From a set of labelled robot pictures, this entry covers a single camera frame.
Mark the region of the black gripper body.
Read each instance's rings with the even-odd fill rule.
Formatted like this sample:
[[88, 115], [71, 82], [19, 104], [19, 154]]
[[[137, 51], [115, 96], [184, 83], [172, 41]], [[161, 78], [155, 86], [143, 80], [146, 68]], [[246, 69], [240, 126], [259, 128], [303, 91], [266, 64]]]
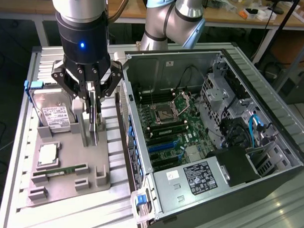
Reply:
[[78, 67], [83, 67], [85, 81], [94, 83], [96, 94], [104, 96], [106, 86], [100, 81], [111, 65], [107, 43], [107, 14], [103, 12], [97, 19], [78, 23], [56, 14], [61, 44], [65, 55], [65, 65], [74, 76], [79, 76]]

